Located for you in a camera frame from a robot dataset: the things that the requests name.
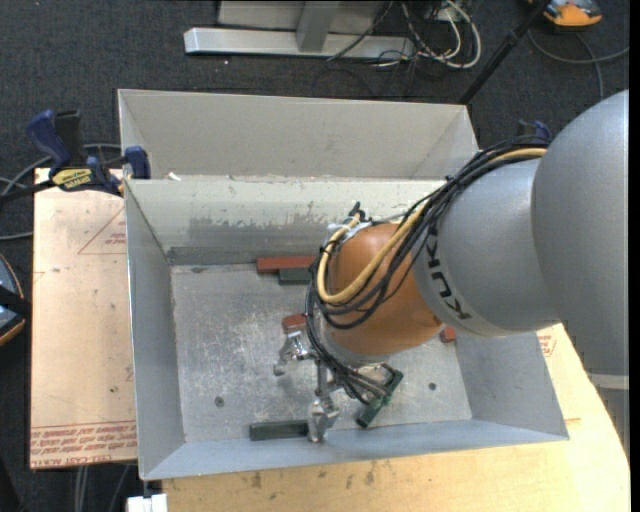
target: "orange object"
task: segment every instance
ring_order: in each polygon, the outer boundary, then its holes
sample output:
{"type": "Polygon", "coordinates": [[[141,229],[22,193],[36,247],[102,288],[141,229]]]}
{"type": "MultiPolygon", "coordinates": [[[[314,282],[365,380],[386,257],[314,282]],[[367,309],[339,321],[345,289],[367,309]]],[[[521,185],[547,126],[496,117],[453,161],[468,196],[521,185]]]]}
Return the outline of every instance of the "orange object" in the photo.
{"type": "Polygon", "coordinates": [[[451,343],[457,339],[458,335],[456,334],[456,330],[450,325],[445,326],[445,328],[440,331],[440,341],[442,343],[451,343]]]}
{"type": "Polygon", "coordinates": [[[602,19],[602,14],[592,14],[573,3],[566,3],[555,8],[557,14],[546,11],[545,17],[560,28],[579,29],[595,25],[602,19]]]}
{"type": "MultiPolygon", "coordinates": [[[[329,263],[328,285],[332,293],[346,288],[374,255],[396,231],[397,225],[381,224],[363,229],[345,242],[329,263]]],[[[373,275],[366,293],[384,275],[397,246],[384,258],[373,275]]],[[[391,279],[388,294],[400,284],[411,262],[407,255],[391,279]]],[[[335,317],[340,323],[357,319],[361,313],[353,312],[335,317]]],[[[382,355],[407,350],[427,341],[437,334],[442,322],[425,304],[415,282],[413,270],[402,283],[397,293],[384,302],[369,319],[353,329],[330,328],[336,343],[356,354],[382,355]]]]}

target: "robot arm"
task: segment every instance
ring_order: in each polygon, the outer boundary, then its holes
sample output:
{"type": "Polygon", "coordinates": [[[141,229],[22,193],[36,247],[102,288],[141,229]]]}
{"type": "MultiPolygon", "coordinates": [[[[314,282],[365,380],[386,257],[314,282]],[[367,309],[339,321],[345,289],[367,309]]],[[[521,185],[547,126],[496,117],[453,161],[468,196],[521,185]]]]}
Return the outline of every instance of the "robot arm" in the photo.
{"type": "Polygon", "coordinates": [[[443,324],[495,337],[561,321],[595,379],[628,386],[628,101],[596,105],[548,148],[479,153],[400,222],[363,226],[358,206],[312,266],[307,297],[334,380],[382,399],[392,379],[373,371],[367,387],[363,370],[443,324]]]}

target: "blue clamp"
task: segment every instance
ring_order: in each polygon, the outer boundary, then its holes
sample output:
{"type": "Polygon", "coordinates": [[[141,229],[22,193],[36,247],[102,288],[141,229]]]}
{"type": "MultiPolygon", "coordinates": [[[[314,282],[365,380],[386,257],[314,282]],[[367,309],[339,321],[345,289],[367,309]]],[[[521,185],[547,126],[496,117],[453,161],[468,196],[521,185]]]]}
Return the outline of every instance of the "blue clamp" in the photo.
{"type": "MultiPolygon", "coordinates": [[[[79,129],[78,111],[55,115],[52,110],[45,110],[29,122],[27,135],[31,142],[53,160],[49,171],[51,185],[67,192],[97,190],[121,195],[122,180],[113,176],[96,157],[86,155],[79,129]]],[[[129,164],[134,178],[151,177],[147,155],[140,146],[127,148],[120,163],[129,164]]]]}
{"type": "Polygon", "coordinates": [[[528,144],[548,145],[553,139],[551,130],[542,121],[529,122],[522,119],[518,122],[518,136],[528,137],[528,144]]]}

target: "metal bar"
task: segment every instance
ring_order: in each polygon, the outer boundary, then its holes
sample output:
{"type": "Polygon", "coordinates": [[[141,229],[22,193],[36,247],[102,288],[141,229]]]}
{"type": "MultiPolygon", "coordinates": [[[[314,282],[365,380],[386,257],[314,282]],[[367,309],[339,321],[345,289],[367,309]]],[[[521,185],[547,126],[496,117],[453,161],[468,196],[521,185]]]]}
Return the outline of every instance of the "metal bar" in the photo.
{"type": "Polygon", "coordinates": [[[505,57],[517,46],[522,36],[527,33],[527,30],[529,30],[529,27],[538,20],[549,3],[551,3],[551,0],[538,0],[536,8],[531,12],[524,23],[507,34],[500,47],[491,57],[491,60],[482,69],[478,77],[474,80],[469,89],[467,89],[467,92],[462,95],[462,98],[460,98],[458,103],[461,105],[469,103],[471,98],[473,98],[480,90],[505,57]]]}
{"type": "Polygon", "coordinates": [[[301,52],[319,52],[329,35],[329,28],[340,2],[305,2],[296,30],[296,42],[301,52]]]}
{"type": "MultiPolygon", "coordinates": [[[[228,28],[192,28],[184,34],[187,54],[289,55],[332,57],[359,36],[328,34],[322,49],[302,52],[295,32],[243,30],[228,28]]],[[[413,43],[405,37],[367,36],[349,52],[348,58],[395,60],[413,53],[413,43]]]]}
{"type": "Polygon", "coordinates": [[[249,439],[252,441],[305,437],[308,433],[307,420],[270,421],[249,425],[249,439]]]}

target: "cable bundle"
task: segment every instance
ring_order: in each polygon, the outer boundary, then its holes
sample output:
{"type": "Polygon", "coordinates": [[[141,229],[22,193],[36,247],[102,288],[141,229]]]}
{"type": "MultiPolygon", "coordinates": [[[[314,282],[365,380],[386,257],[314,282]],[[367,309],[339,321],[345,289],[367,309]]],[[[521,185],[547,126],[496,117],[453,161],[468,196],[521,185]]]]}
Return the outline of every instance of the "cable bundle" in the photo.
{"type": "Polygon", "coordinates": [[[439,219],[452,201],[471,183],[498,167],[543,156],[547,145],[533,145],[533,141],[532,136],[517,137],[477,153],[456,175],[449,176],[447,182],[439,189],[414,203],[402,216],[391,238],[355,280],[334,294],[326,287],[329,261],[336,254],[338,246],[344,242],[344,236],[359,222],[365,220],[359,203],[350,212],[352,220],[335,231],[321,248],[320,255],[310,267],[312,278],[305,301],[307,333],[319,358],[332,370],[336,380],[344,384],[355,398],[367,403],[362,396],[363,390],[376,397],[384,396],[385,390],[379,383],[366,379],[356,370],[339,362],[322,345],[316,327],[316,311],[319,311],[324,321],[335,329],[352,329],[365,322],[400,289],[418,255],[424,250],[427,239],[424,235],[430,229],[437,228],[439,219]],[[388,269],[373,282],[382,260],[394,248],[396,250],[388,269]],[[399,284],[390,289],[392,277],[410,255],[412,259],[408,269],[399,284]],[[354,312],[359,314],[355,320],[340,321],[341,316],[354,312]]]}

